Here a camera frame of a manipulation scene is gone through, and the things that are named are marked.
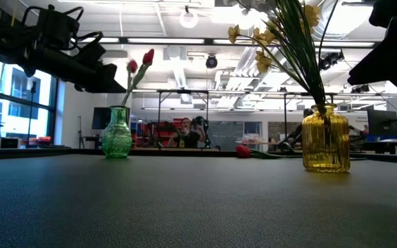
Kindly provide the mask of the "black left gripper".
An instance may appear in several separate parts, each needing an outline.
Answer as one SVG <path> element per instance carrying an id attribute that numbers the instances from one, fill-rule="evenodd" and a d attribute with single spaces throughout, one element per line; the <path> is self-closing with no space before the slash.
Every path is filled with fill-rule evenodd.
<path id="1" fill-rule="evenodd" d="M 74 56 L 44 45 L 33 48 L 29 44 L 22 49 L 22 69 L 27 77 L 40 70 L 74 83 L 78 92 L 126 93 L 127 90 L 114 79 L 117 66 L 100 62 L 104 53 L 105 48 L 95 42 L 86 44 Z"/>

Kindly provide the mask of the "red artificial tulip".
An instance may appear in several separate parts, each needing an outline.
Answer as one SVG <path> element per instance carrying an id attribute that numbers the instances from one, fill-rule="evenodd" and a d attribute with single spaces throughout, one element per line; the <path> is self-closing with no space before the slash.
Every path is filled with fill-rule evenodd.
<path id="1" fill-rule="evenodd" d="M 131 61 L 128 62 L 127 64 L 127 72 L 128 72 L 128 88 L 127 88 L 127 92 L 126 95 L 123 99 L 123 105 L 125 105 L 128 101 L 128 98 L 132 92 L 132 88 L 133 88 L 133 75 L 136 73 L 136 71 L 138 70 L 138 64 L 137 62 L 132 59 Z"/>
<path id="2" fill-rule="evenodd" d="M 259 158 L 259 159 L 267 159 L 267 160 L 274 160 L 274 159 L 281 159 L 281 158 L 302 158 L 301 154 L 270 154 L 267 152 L 262 152 L 257 149 L 250 149 L 244 145 L 236 146 L 236 155 L 238 158 Z"/>
<path id="3" fill-rule="evenodd" d="M 144 77 L 147 69 L 152 65 L 154 58 L 154 49 L 149 50 L 143 55 L 142 64 L 138 65 L 138 70 L 133 75 L 133 89 L 137 87 L 139 82 Z"/>

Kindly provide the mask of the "yellow flower bunch grassy leaves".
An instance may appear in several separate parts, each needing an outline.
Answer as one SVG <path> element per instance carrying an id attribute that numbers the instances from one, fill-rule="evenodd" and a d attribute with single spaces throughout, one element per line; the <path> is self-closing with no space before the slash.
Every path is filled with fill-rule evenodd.
<path id="1" fill-rule="evenodd" d="M 267 29 L 274 35 L 280 45 L 279 51 L 290 64 L 289 75 L 312 96 L 315 104 L 326 104 L 312 37 L 319 22 L 318 7 L 300 0 L 267 0 L 267 3 L 272 12 Z"/>

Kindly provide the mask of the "yellow ribbed glass vase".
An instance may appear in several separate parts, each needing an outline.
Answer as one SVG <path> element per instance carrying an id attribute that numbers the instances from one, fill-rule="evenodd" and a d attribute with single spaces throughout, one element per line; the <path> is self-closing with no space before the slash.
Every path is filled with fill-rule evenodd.
<path id="1" fill-rule="evenodd" d="M 336 105 L 313 105 L 302 122 L 303 166 L 311 172 L 345 173 L 350 169 L 349 123 Z"/>

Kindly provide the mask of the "green glass vase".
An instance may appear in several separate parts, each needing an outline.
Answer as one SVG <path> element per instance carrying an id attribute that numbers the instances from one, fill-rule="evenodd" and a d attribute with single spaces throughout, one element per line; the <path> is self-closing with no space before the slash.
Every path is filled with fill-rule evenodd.
<path id="1" fill-rule="evenodd" d="M 102 151 L 106 158 L 127 158 L 132 149 L 128 109 L 123 106 L 111 106 L 110 110 L 110 122 L 102 138 Z"/>

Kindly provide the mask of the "small tripod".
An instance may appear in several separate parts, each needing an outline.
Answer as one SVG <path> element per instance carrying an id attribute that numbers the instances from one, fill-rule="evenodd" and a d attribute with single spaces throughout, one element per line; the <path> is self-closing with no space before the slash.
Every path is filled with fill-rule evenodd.
<path id="1" fill-rule="evenodd" d="M 78 135 L 79 149 L 84 149 L 85 144 L 84 144 L 83 135 L 82 135 L 81 116 L 77 117 L 77 125 L 78 125 L 77 135 Z"/>

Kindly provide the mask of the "black desk monitor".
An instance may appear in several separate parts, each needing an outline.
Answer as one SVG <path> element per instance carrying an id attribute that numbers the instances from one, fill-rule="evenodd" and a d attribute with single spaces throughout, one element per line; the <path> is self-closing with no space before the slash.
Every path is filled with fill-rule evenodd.
<path id="1" fill-rule="evenodd" d="M 367 120 L 371 135 L 397 135 L 396 112 L 368 110 Z"/>

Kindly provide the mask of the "black pole stand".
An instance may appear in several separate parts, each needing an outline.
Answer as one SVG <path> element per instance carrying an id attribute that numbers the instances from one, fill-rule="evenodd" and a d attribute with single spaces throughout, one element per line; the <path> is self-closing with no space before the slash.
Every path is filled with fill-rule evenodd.
<path id="1" fill-rule="evenodd" d="M 30 148 L 30 129 L 31 129 L 31 119 L 32 119 L 32 110 L 33 110 L 33 103 L 34 103 L 34 95 L 37 92 L 37 82 L 32 82 L 32 87 L 30 88 L 30 113 L 28 119 L 28 134 L 27 134 L 27 143 L 26 148 Z"/>

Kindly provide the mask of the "long bar with light strips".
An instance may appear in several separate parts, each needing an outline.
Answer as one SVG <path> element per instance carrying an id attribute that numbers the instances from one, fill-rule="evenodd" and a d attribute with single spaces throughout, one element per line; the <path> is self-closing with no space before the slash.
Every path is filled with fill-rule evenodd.
<path id="1" fill-rule="evenodd" d="M 239 38 L 235 43 L 231 43 L 228 39 L 213 39 L 213 38 L 169 38 L 169 37 L 103 37 L 99 40 L 100 44 L 108 45 L 217 45 L 217 46 L 249 46 L 252 41 L 246 38 Z M 326 48 L 373 48 L 376 47 L 380 41 L 323 41 L 322 46 Z"/>

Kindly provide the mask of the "red storage bins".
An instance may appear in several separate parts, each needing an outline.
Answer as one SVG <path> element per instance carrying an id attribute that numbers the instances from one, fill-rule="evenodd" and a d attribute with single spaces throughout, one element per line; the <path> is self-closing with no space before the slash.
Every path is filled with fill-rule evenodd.
<path id="1" fill-rule="evenodd" d="M 171 136 L 181 128 L 181 119 L 167 121 L 138 119 L 130 126 L 132 144 L 137 147 L 167 147 Z"/>

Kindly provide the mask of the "person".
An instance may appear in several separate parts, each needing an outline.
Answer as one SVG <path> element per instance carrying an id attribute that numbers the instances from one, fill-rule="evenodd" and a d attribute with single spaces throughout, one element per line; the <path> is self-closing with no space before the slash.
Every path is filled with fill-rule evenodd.
<path id="1" fill-rule="evenodd" d="M 198 142 L 205 140 L 204 130 L 198 125 L 195 130 L 191 130 L 191 120 L 183 118 L 181 128 L 170 137 L 169 147 L 177 148 L 197 148 Z"/>
<path id="2" fill-rule="evenodd" d="M 302 142 L 302 128 L 300 124 L 291 134 L 289 134 L 283 141 L 281 141 L 281 148 L 293 150 L 295 144 Z"/>

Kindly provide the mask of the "round white ceiling lamp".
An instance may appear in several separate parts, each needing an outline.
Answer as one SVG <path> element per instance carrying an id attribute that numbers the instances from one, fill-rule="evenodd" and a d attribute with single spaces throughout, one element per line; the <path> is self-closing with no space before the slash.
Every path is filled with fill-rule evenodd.
<path id="1" fill-rule="evenodd" d="M 184 10 L 179 16 L 179 23 L 184 28 L 192 29 L 199 22 L 199 17 L 196 11 L 194 10 Z"/>

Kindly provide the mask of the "wooden background table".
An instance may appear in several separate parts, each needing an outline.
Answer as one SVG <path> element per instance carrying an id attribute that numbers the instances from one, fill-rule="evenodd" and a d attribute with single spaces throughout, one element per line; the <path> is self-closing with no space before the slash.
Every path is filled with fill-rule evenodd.
<path id="1" fill-rule="evenodd" d="M 252 149 L 258 149 L 262 152 L 268 152 L 271 147 L 276 147 L 279 143 L 269 143 L 263 141 L 237 141 L 237 145 L 244 145 L 251 147 Z"/>

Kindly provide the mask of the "black wall monitor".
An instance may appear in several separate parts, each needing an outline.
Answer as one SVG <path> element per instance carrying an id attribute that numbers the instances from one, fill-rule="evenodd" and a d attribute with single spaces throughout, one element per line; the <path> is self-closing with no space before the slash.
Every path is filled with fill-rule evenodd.
<path id="1" fill-rule="evenodd" d="M 104 130 L 112 121 L 113 127 L 125 127 L 130 119 L 130 109 L 123 106 L 95 107 L 92 129 Z"/>

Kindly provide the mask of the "black overhead rail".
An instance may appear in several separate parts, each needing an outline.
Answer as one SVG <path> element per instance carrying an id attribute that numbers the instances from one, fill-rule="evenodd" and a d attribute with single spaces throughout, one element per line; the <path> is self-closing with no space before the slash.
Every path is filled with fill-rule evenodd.
<path id="1" fill-rule="evenodd" d="M 342 6 L 354 6 L 354 7 L 372 7 L 377 0 L 361 0 L 361 1 L 342 1 Z"/>

